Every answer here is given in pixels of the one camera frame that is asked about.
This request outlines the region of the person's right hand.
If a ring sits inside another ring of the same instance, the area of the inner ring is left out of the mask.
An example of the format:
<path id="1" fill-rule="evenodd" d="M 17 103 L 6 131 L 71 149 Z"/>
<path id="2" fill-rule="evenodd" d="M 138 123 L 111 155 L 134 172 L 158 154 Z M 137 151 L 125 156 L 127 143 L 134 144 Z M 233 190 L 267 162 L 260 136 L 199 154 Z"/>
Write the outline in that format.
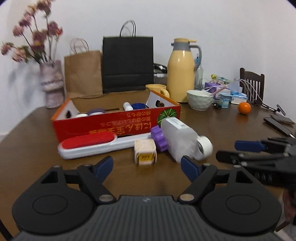
<path id="1" fill-rule="evenodd" d="M 290 197 L 288 190 L 285 190 L 282 195 L 284 204 L 285 221 L 291 222 L 295 217 L 295 207 L 292 204 L 292 198 Z"/>

